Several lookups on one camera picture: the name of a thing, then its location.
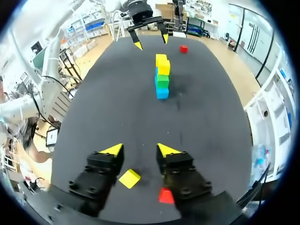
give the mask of bolt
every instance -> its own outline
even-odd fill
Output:
[[[174,173],[174,174],[179,173],[179,169],[173,169],[172,173]]]
[[[52,216],[48,216],[48,219],[49,219],[51,222],[53,222]]]
[[[180,190],[180,194],[182,194],[182,195],[189,195],[190,193],[192,193],[192,191],[190,189],[188,189],[187,187],[184,187]]]
[[[74,181],[69,181],[69,187],[71,189],[77,189],[78,185]]]
[[[189,170],[194,171],[194,170],[196,170],[196,167],[192,165],[192,166],[189,167]]]
[[[209,188],[211,186],[211,182],[210,181],[206,181],[205,184],[204,184],[204,186],[206,188]]]
[[[56,211],[60,212],[60,210],[62,209],[62,206],[58,204],[54,209]]]
[[[85,172],[90,172],[90,171],[92,171],[92,168],[90,166],[86,165],[85,168],[84,168],[84,171]]]
[[[105,174],[105,172],[106,172],[105,169],[100,169],[99,170],[99,174]]]
[[[97,190],[96,190],[94,187],[92,187],[92,186],[90,186],[89,189],[87,189],[86,191],[87,191],[90,195],[94,195],[94,194],[96,194],[96,192],[97,192]]]

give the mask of red cube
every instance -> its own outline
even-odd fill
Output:
[[[180,45],[180,51],[182,53],[187,53],[188,52],[188,47],[186,45]]]

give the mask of blue cube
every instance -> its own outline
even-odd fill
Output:
[[[169,89],[167,88],[156,88],[157,99],[167,99],[169,97]]]
[[[156,97],[157,97],[157,99],[167,99],[169,97],[169,89],[157,87],[157,83],[158,83],[157,74],[158,74],[158,68],[156,67],[156,74],[155,74],[155,78],[154,78]]]

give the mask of cardboard box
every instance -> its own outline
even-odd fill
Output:
[[[167,19],[175,18],[175,7],[173,4],[155,4],[155,8],[159,9],[161,12],[161,16]],[[183,9],[183,20],[187,20],[187,13]]]

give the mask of white cabinet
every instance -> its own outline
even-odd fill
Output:
[[[253,141],[251,176],[259,169],[262,172],[270,163],[267,182],[280,177],[289,156],[297,118],[294,96],[278,69],[282,54],[280,49],[267,81],[244,107]]]

